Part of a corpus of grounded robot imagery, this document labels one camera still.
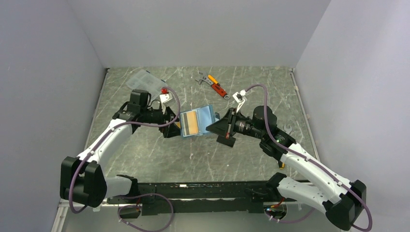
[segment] marble surface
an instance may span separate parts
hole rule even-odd
[[[291,136],[310,154],[314,155],[302,110],[293,82],[286,67],[138,67],[111,68],[102,90],[101,101],[92,127],[90,145],[107,127],[112,115],[130,97],[131,89],[125,83],[133,73],[149,70],[173,88],[180,99],[181,110],[195,109],[211,104],[221,116],[229,107],[236,107],[231,97],[228,101],[209,85],[199,85],[195,78],[198,70],[213,75],[228,94],[262,83],[268,87],[268,105],[278,117],[278,126],[290,124]],[[263,90],[256,87],[247,95],[242,107],[244,115],[262,105]],[[171,105],[176,111],[176,104]],[[216,142],[214,134],[193,138],[164,139],[156,128],[140,127],[110,159],[106,176],[126,174],[139,182],[192,182],[192,181],[242,181],[268,180],[274,173],[282,172],[294,179],[305,179],[290,167],[278,168],[276,160],[259,148],[259,141],[236,134],[233,148]]]

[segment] orange tool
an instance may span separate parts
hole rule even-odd
[[[199,84],[202,84],[202,82],[204,81],[204,82],[208,83],[221,97],[223,97],[226,100],[230,99],[229,95],[220,86],[220,84],[218,83],[218,81],[215,80],[214,77],[212,77],[211,75],[208,75],[204,71],[199,71],[198,73],[199,73],[200,77],[197,78],[196,81]]]

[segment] white wall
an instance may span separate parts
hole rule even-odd
[[[375,232],[410,226],[409,22],[406,0],[332,0],[296,66],[321,159],[367,185]]]
[[[106,67],[294,67],[330,0],[68,0]]]
[[[64,0],[0,2],[0,231],[50,231],[104,69]]]

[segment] orange handle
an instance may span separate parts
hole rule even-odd
[[[213,84],[211,87],[221,96],[224,97],[225,95],[228,95],[224,89],[220,85]]]
[[[215,84],[218,84],[218,82],[215,80],[215,78],[211,75],[208,75],[208,78]]]

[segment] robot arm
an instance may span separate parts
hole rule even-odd
[[[277,117],[269,107],[266,106],[267,123],[264,106],[256,107],[252,118],[242,115],[239,110],[246,101],[245,94],[245,90],[235,93],[233,97],[238,102],[238,107],[228,109],[223,118],[208,126],[206,130],[218,135],[217,142],[230,147],[234,146],[233,135],[236,133],[260,139],[259,146],[265,154],[294,168],[314,184],[309,186],[294,181],[285,174],[276,173],[267,182],[270,194],[308,204],[325,213],[337,227],[349,230],[364,206],[347,188],[366,202],[366,186],[360,180],[351,182],[336,174],[311,156],[294,138],[277,127]],[[275,141],[272,141],[268,134],[266,125]]]
[[[68,200],[70,184],[75,171],[84,161],[80,172],[84,176],[77,176],[72,189],[74,202],[97,207],[105,198],[118,195],[139,195],[137,179],[118,175],[105,178],[105,168],[109,159],[118,148],[125,142],[140,125],[129,123],[166,124],[176,118],[166,103],[172,99],[172,95],[165,93],[160,95],[159,109],[153,109],[148,105],[150,94],[143,90],[133,90],[130,101],[124,103],[114,114],[108,127],[95,140],[95,142],[76,158],[66,157],[61,164],[60,197]],[[159,128],[165,138],[180,135],[180,129],[174,123]]]

